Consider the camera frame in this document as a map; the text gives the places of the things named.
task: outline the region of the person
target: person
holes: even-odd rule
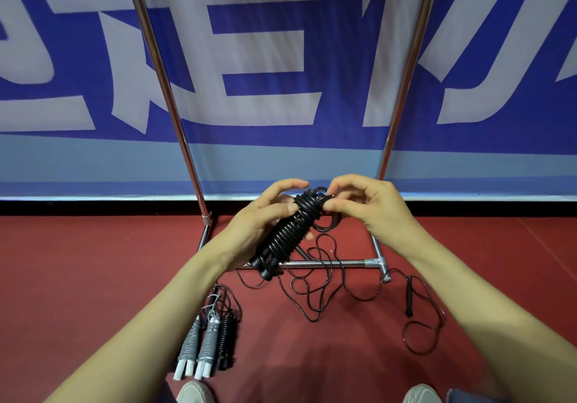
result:
[[[188,261],[169,284],[46,400],[139,402],[155,398],[208,292],[226,270],[253,256],[271,225],[298,210],[282,192],[307,188],[298,179],[272,184]],[[577,401],[577,349],[468,268],[415,220],[392,183],[356,174],[335,178],[329,212],[360,219],[379,242],[406,258],[436,290],[489,364],[510,401]],[[454,392],[451,402],[487,401]],[[201,382],[177,401],[214,401]],[[411,389],[405,402],[434,403],[432,388]]]

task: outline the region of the floor seam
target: floor seam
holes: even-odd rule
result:
[[[525,224],[523,222],[523,219],[521,218],[517,218],[519,220],[519,222],[527,229],[528,232],[531,233],[531,235],[541,244],[541,246],[549,253],[552,255],[552,257],[557,261],[557,263],[559,263],[559,265],[565,269],[565,271],[567,272],[567,274],[569,274],[569,276],[573,279],[574,282],[577,283],[577,276],[575,274],[573,274],[573,271],[571,271],[567,265],[558,257],[557,254],[555,254],[553,252],[553,250],[551,250],[550,247],[547,246],[547,244],[545,244],[545,242],[543,242],[543,239],[541,239],[533,230],[530,229],[529,225]]]

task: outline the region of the white shoe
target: white shoe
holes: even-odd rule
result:
[[[443,403],[443,400],[433,388],[422,383],[408,390],[403,403]]]
[[[212,392],[204,383],[192,380],[186,383],[177,396],[178,403],[215,403]]]

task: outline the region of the floor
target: floor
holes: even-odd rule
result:
[[[577,344],[575,218],[420,218],[438,240],[536,317]],[[219,223],[222,228],[226,220]],[[194,254],[200,217],[0,218],[0,401],[40,402],[130,320]],[[334,231],[342,259],[373,256],[356,220]],[[386,250],[389,266],[414,270]],[[247,282],[258,281],[244,273]],[[350,270],[347,284],[368,295],[376,270]],[[480,356],[449,318],[435,352],[404,347],[404,283],[395,278],[372,303],[339,292],[310,324],[272,282],[244,288],[235,367],[211,379],[220,403],[400,402],[420,382],[440,394],[475,390]],[[426,304],[415,316],[431,318]],[[428,330],[410,335],[423,346]],[[178,390],[183,382],[169,380]]]

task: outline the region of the metal frame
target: metal frame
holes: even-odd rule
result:
[[[172,124],[174,125],[174,131],[177,135],[178,144],[181,147],[182,156],[188,169],[188,174],[191,177],[192,185],[194,187],[194,193],[196,199],[198,200],[198,205],[200,206],[200,213],[203,216],[204,230],[200,238],[200,243],[198,244],[198,251],[205,245],[210,229],[212,227],[212,217],[211,213],[206,207],[206,201],[204,200],[203,190],[200,187],[200,181],[198,179],[198,174],[196,173],[196,168],[194,166],[194,161],[192,160],[191,149],[186,141],[186,135],[182,128],[182,122],[180,119],[180,114],[178,113],[177,103],[174,99],[174,94],[172,93],[172,87],[170,86],[169,77],[164,68],[164,62],[162,56],[160,55],[160,49],[158,48],[158,42],[156,41],[156,36],[152,23],[150,21],[150,16],[148,15],[146,0],[132,0],[134,3],[134,8],[139,17],[140,28],[146,44],[148,51],[150,52],[150,57],[152,59],[152,64],[156,71],[156,76],[158,77],[158,82],[160,88],[162,89],[162,95],[166,101],[166,108],[169,111],[170,119],[172,119]]]
[[[174,130],[177,135],[178,143],[181,147],[182,155],[185,160],[188,173],[191,177],[192,184],[194,186],[194,193],[196,194],[198,205],[200,206],[200,211],[204,220],[204,230],[201,236],[200,243],[198,245],[198,250],[200,250],[208,239],[210,228],[212,227],[211,214],[206,208],[206,201],[204,200],[203,190],[200,187],[200,181],[198,180],[198,175],[196,173],[196,168],[194,166],[194,161],[192,159],[191,150],[189,148],[188,142],[186,141],[186,135],[182,128],[182,122],[180,119],[180,114],[178,113],[178,108],[176,101],[174,99],[174,94],[172,93],[172,88],[170,86],[170,81],[166,70],[164,68],[164,63],[162,56],[160,55],[160,49],[158,48],[158,43],[156,42],[156,36],[150,17],[148,15],[148,10],[146,6],[146,0],[132,0],[134,7],[139,17],[140,27],[142,29],[142,34],[146,40],[148,50],[150,52],[152,63],[158,77],[158,82],[162,89],[162,94],[164,100],[166,101],[166,106],[169,111],[169,115],[172,119],[172,124],[174,125]],[[391,125],[389,126],[389,132],[386,136],[385,146],[383,148],[383,156],[381,157],[381,162],[379,165],[379,170],[377,172],[377,179],[383,180],[386,173],[386,167],[388,166],[389,159],[391,158],[391,152],[393,149],[393,144],[395,142],[396,133],[399,130],[400,118],[403,114],[403,108],[405,107],[405,101],[407,99],[408,89],[411,85],[411,79],[413,78],[413,72],[417,65],[417,59],[419,56],[419,51],[423,42],[423,36],[425,35],[425,29],[427,22],[429,20],[429,14],[431,6],[433,5],[433,0],[421,0],[421,6],[419,8],[419,13],[417,15],[417,21],[415,25],[415,31],[413,32],[413,38],[411,39],[411,44],[408,50],[407,59],[405,61],[405,67],[403,68],[403,74],[401,76],[401,82],[399,90],[397,92],[397,98],[395,102],[395,107],[393,109],[393,114],[391,117]],[[388,282],[391,277],[386,273],[387,266],[386,260],[379,246],[379,242],[373,236],[371,236],[371,242],[373,244],[375,253],[377,254],[376,259],[367,259],[364,261],[343,261],[345,267],[358,267],[358,268],[380,268],[382,274],[385,276],[384,281]],[[316,261],[289,261],[285,263],[287,268],[323,268],[327,263],[316,262]]]

